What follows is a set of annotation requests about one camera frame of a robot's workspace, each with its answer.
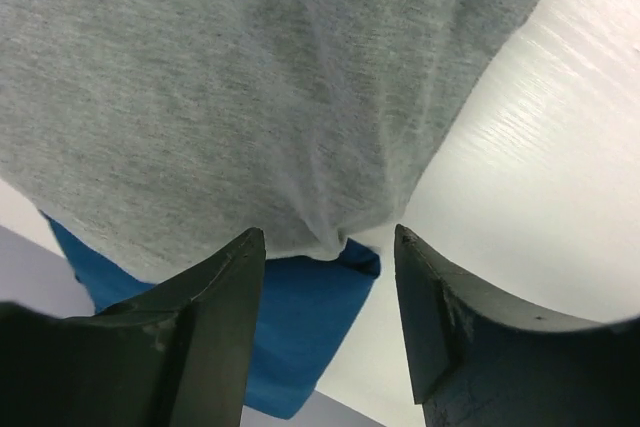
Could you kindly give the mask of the grey t shirt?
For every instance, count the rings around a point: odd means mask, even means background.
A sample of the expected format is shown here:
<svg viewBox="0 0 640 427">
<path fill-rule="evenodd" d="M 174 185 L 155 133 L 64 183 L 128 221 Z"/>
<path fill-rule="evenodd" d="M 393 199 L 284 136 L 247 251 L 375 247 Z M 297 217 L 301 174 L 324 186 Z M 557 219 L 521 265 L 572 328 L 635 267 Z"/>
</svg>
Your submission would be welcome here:
<svg viewBox="0 0 640 427">
<path fill-rule="evenodd" d="M 1 176 L 132 276 L 402 217 L 539 0 L 1 0 Z"/>
</svg>

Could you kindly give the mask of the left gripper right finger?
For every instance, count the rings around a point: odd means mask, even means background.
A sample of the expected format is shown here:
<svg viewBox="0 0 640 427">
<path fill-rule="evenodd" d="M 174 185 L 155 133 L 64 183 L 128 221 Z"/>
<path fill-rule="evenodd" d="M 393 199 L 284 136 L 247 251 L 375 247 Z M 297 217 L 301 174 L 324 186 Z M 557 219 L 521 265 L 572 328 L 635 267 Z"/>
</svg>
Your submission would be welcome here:
<svg viewBox="0 0 640 427">
<path fill-rule="evenodd" d="M 395 229 L 415 402 L 429 426 L 635 426 L 639 322 L 598 323 L 510 294 Z"/>
</svg>

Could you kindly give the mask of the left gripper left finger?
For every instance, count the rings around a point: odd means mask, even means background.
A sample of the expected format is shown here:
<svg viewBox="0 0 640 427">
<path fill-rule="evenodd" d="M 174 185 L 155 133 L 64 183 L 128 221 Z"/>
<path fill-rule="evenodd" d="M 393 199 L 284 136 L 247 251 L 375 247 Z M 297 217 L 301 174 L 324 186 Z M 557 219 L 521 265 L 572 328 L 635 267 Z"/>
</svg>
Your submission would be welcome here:
<svg viewBox="0 0 640 427">
<path fill-rule="evenodd" d="M 263 234 L 92 317 L 1 306 L 5 426 L 236 426 L 265 265 Z"/>
</svg>

